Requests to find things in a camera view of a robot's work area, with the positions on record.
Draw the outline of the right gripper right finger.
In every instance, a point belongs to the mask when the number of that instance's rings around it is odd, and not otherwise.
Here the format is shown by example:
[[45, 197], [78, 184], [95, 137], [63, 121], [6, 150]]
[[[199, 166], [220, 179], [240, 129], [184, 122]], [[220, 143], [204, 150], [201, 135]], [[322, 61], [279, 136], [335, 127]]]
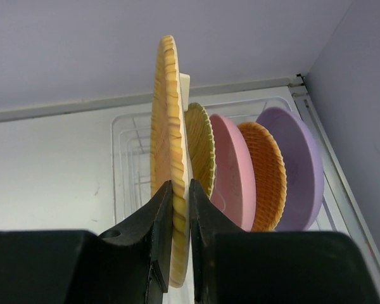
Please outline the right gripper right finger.
[[380, 303], [363, 256], [339, 232], [246, 232], [189, 188], [196, 303]]

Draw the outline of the square woven bamboo plate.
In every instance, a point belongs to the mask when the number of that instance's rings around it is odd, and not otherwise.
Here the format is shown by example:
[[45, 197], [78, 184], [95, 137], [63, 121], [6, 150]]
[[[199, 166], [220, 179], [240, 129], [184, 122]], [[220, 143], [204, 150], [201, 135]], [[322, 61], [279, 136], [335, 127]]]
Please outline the square woven bamboo plate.
[[156, 55], [150, 131], [151, 194], [172, 183], [172, 252], [169, 284], [180, 288], [186, 230], [184, 126], [179, 60], [172, 35], [161, 38]]

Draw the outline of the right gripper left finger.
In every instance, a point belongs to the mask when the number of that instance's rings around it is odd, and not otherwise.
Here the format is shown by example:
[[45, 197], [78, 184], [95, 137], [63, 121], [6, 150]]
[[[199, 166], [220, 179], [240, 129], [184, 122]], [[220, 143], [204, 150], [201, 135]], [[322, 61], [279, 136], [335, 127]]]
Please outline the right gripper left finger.
[[0, 303], [161, 303], [168, 291], [172, 183], [95, 235], [0, 231]]

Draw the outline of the cream round plate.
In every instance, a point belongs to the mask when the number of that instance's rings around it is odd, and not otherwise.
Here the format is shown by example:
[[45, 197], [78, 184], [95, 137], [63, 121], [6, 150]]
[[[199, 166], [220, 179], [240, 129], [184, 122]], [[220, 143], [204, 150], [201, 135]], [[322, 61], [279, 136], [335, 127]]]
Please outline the cream round plate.
[[184, 152], [186, 156], [185, 160], [185, 173], [184, 173], [184, 181], [186, 186], [185, 191], [185, 202], [186, 202], [186, 230], [185, 230], [185, 246], [184, 246], [184, 256], [182, 258], [182, 266], [180, 269], [180, 279], [181, 284], [185, 282], [186, 274], [187, 274], [187, 266], [189, 260], [189, 238], [190, 238], [190, 221], [189, 221], [189, 186], [190, 181], [193, 178], [193, 169], [189, 156], [189, 149], [187, 143], [187, 130], [186, 130], [186, 119], [185, 113], [189, 107], [189, 86], [190, 86], [190, 76], [185, 73], [180, 73], [180, 91], [181, 91], [181, 100], [182, 100], [182, 112], [183, 112], [183, 126], [184, 126]]

